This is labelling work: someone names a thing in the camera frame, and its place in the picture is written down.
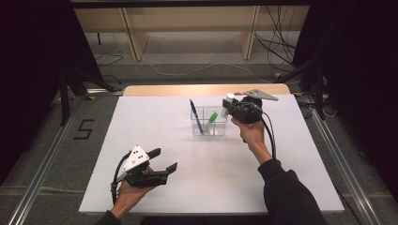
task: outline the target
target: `gray carpet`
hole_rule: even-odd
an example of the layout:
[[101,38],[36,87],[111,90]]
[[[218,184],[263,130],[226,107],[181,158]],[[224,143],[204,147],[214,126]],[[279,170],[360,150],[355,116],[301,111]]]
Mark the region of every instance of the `gray carpet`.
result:
[[[158,71],[169,74],[187,73],[207,66],[209,65],[154,65]],[[270,66],[239,66],[248,69],[257,78],[270,82],[275,80],[273,73],[276,70]],[[100,69],[107,83],[122,87],[132,84],[260,83],[246,70],[227,65],[209,67],[186,76],[159,75],[149,65],[107,66],[100,67]],[[114,77],[107,75],[114,76],[122,84],[117,83]],[[297,79],[289,81],[289,83],[292,83],[289,85],[292,92],[298,91],[295,82]],[[86,86],[97,88],[92,83],[87,83]],[[78,209],[96,164],[116,103],[116,96],[96,97],[94,100],[83,102],[24,224],[93,224],[99,218],[82,215],[78,212]],[[301,109],[303,115],[308,113],[308,109]],[[79,131],[79,127],[84,120],[86,122],[83,128],[89,128],[92,131],[88,139],[81,140],[82,137],[87,135],[87,131]],[[24,189],[30,184],[38,166],[51,146],[56,132],[60,128],[60,121],[60,102],[55,97],[52,109],[49,110],[46,120],[43,121],[37,137],[32,141],[31,148],[21,156],[13,171],[8,175],[7,181],[1,186],[0,209],[2,214],[0,224],[8,222],[14,207],[23,195]],[[343,193],[360,217],[358,207],[354,203],[313,118],[310,117],[305,121],[332,182]],[[358,155],[360,148],[344,119],[337,114],[334,118],[328,118],[327,123],[383,224],[398,224],[397,202],[387,191],[369,161]],[[111,181],[112,177],[104,177],[104,179]],[[347,208],[342,214],[325,215],[325,218],[329,224],[358,224]],[[129,215],[123,220],[123,224],[139,224],[140,220],[140,217]]]

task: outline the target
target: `person's left hand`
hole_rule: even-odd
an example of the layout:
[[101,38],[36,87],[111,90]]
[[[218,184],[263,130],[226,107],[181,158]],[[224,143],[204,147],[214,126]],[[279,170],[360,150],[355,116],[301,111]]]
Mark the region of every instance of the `person's left hand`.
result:
[[123,218],[153,188],[155,187],[132,187],[126,180],[122,181],[112,214],[118,219]]

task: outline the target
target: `metal rail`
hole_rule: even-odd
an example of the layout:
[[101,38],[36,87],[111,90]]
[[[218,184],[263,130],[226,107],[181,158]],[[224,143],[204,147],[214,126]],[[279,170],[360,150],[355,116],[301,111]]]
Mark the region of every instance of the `metal rail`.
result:
[[[305,98],[308,102],[314,103],[312,97],[306,96]],[[348,187],[348,190],[350,191],[355,203],[357,204],[357,207],[360,210],[362,218],[366,224],[382,224],[374,207],[372,206],[372,203],[369,201],[369,198],[366,196],[366,193],[360,185],[360,182],[352,171],[349,163],[346,161],[342,150],[331,134],[327,121],[322,120],[317,112],[313,113],[313,119],[319,131],[321,132],[328,149],[330,150],[334,162],[336,163],[337,168],[339,169],[345,184]]]
[[41,185],[43,184],[49,170],[51,169],[54,159],[59,152],[59,149],[62,146],[63,141],[65,140],[66,134],[69,131],[70,125],[74,119],[74,115],[76,114],[79,107],[82,105],[84,101],[84,97],[77,97],[73,100],[73,106],[71,109],[71,114],[69,119],[66,121],[65,125],[62,126],[49,148],[46,156],[38,168],[38,171],[35,174],[31,184],[27,188],[26,192],[20,199],[20,202],[17,204],[13,215],[10,218],[9,225],[20,225],[23,224],[36,197],[38,196],[38,192],[40,190]]

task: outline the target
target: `black sleeve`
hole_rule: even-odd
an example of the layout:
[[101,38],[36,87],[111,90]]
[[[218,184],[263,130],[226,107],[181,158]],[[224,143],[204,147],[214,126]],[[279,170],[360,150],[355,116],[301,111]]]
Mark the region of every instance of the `black sleeve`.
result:
[[276,159],[263,163],[258,171],[265,181],[264,200],[272,224],[327,224],[313,194],[294,171],[284,171]]
[[111,211],[106,211],[105,215],[96,223],[96,225],[121,225],[120,220],[117,219]]

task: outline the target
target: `white table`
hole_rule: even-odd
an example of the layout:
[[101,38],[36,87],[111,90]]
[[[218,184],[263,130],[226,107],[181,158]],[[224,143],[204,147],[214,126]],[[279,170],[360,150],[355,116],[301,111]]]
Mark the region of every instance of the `white table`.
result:
[[[279,101],[264,100],[263,109],[274,127],[277,159],[284,169],[298,174],[323,213],[342,212],[295,98],[276,96]],[[135,144],[147,152],[161,148],[161,155],[151,160],[155,171],[175,162],[178,168],[166,186],[149,192],[131,212],[152,216],[267,212],[258,162],[240,139],[238,128],[228,119],[225,136],[192,136],[190,98],[197,107],[220,106],[224,96],[119,99],[80,212],[95,214],[112,208],[110,183],[115,168]]]

